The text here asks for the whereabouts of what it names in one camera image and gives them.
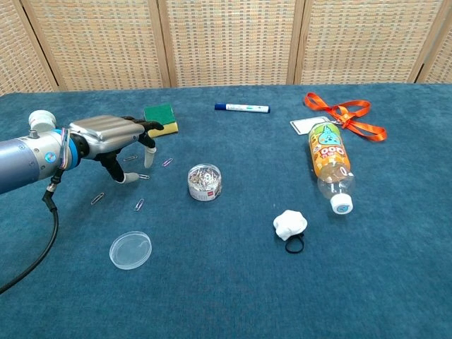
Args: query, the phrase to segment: white plastic object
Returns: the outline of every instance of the white plastic object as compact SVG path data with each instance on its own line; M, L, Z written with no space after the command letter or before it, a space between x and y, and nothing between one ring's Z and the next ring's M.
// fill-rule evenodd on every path
M47 132L55 128L57 119L49 111L39 109L34 111L28 117L28 123L30 124L30 129L34 129L37 132Z
M331 207L334 213L347 214L353 209L352 197L346 193L339 193L334 195L331 199Z
M122 270L131 270L143 265L153 247L146 233L132 231L120 235L110 247L112 263Z
M296 210L285 210L283 214L273 221L275 232L282 240L286 241L292 235L302 233L308 225L301 212Z
M154 162L154 155L157 152L157 148L145 147L144 150L144 167L149 168Z
M328 117L314 117L314 118L306 118L306 119L298 119L298 120L292 120L290 124L294 128L294 130L297 132L299 136L302 136L304 134L308 134L314 125L320 124L322 122L330 121Z

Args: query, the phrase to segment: black rubber band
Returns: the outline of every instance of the black rubber band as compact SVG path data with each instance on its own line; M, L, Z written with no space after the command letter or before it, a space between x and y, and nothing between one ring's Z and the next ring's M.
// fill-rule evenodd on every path
M287 239L287 242L285 243L285 250L286 250L287 252L291 253L291 254L296 254L296 253L299 253L299 252L303 251L303 250L304 250L304 240L303 240L303 237L304 237L304 233L292 235L291 237L289 237L289 239ZM297 249L297 250L289 249L289 245L290 245L291 243L293 243L293 241L294 241L295 239L298 239L299 242L301 243L301 245L302 245L301 249Z

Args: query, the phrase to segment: woven wicker panel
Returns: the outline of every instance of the woven wicker panel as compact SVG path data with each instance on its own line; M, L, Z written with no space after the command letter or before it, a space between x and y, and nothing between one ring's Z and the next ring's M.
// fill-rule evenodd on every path
M12 92L49 92L52 85L37 51L10 0L0 11L0 95Z
M452 83L452 26L435 57L426 83Z
M311 3L299 82L374 83L408 80L441 0Z
M167 0L178 86L286 83L295 0Z
M147 0L29 0L68 90L162 87Z

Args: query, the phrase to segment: black cable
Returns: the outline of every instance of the black cable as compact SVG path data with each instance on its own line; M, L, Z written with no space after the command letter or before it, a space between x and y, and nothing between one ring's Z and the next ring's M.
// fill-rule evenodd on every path
M59 222L58 222L58 209L55 206L55 203L54 203L52 197L54 195L55 189L57 189L57 185L61 182L61 176L63 175L63 173L64 173L64 169L62 169L62 168L58 168L56 170L55 174L50 179L51 184L47 187L47 189L44 193L44 196L42 197L42 201L45 202L47 208L54 216L54 230L52 232L52 236L50 237L49 243L47 244L44 251L42 251L41 255L35 260L34 263L32 263L30 266L28 266L28 268L25 271L23 271L20 275L18 275L14 279L12 279L12 281L10 281L7 284L0 287L0 295L3 292L10 289L11 287L13 287L15 284L17 284L19 281L21 281L23 278L25 278L28 275L28 273L30 273L32 270L34 270L36 268L36 266L38 266L40 264L40 262L45 258L47 253L49 253L52 245L54 244L55 239L57 238Z
M13 287L16 283L21 281L24 277L26 277L28 275L28 273L30 273L32 270L34 270L36 268L36 266L38 266L40 264L40 262L42 261L42 259L45 258L47 253L49 253L50 248L52 247L52 245L55 242L55 239L57 238L57 232L58 232L58 211L57 211L57 208L51 210L51 212L52 212L52 215L54 216L54 230L53 230L53 233L52 233L52 237L50 238L50 241L47 244L47 247L41 253L41 255L35 260L35 262L32 263L30 266L28 266L28 268L25 271L23 271L20 275L18 275L14 279L12 279L12 281L10 281L7 284L5 284L2 287L0 287L0 295L3 292L7 291L9 288Z

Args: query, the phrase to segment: bottle label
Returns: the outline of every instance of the bottle label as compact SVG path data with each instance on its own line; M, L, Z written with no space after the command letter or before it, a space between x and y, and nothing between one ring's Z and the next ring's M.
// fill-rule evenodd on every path
M339 128L330 122L318 124L309 132L309 147L316 176L323 166L331 162L341 162L350 170L350 161L340 137Z

